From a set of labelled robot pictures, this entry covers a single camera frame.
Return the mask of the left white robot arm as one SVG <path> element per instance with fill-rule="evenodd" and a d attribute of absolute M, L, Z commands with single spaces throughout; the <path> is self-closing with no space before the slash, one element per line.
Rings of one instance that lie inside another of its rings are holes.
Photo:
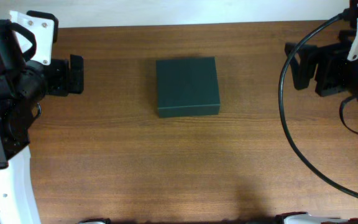
<path fill-rule="evenodd" d="M 35 34 L 0 20 L 0 223 L 39 223 L 30 177 L 29 128 L 40 118 L 47 95 L 84 89 L 84 60 L 37 62 Z"/>

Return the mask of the black box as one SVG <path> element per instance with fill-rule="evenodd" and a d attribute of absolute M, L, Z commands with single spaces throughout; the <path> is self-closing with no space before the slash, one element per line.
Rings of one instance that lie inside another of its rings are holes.
<path fill-rule="evenodd" d="M 158 116 L 217 115 L 221 107 L 214 57 L 156 61 Z"/>

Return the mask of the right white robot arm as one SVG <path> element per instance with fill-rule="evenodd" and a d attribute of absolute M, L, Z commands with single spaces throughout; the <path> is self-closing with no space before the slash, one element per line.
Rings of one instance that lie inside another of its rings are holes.
<path fill-rule="evenodd" d="M 354 61 L 347 59 L 345 54 L 349 52 L 349 49 L 349 43 L 332 44 L 324 47 L 317 47 L 315 45 L 298 46 L 295 43 L 286 43 L 285 54 L 287 60 L 283 65 L 278 83 L 278 109 L 285 137 L 302 163 L 328 185 L 358 199 L 358 192 L 331 180 L 302 154 L 288 128 L 283 102 L 283 89 L 288 70 L 291 70 L 293 84 L 297 90 L 307 88 L 310 80 L 315 78 L 317 82 L 316 92 L 319 96 L 324 97 L 348 91 L 351 95 L 341 101 L 339 117 L 341 123 L 350 132 L 358 135 L 358 132 L 348 127 L 344 120 L 345 106 L 352 100 L 358 101 L 358 59 Z"/>

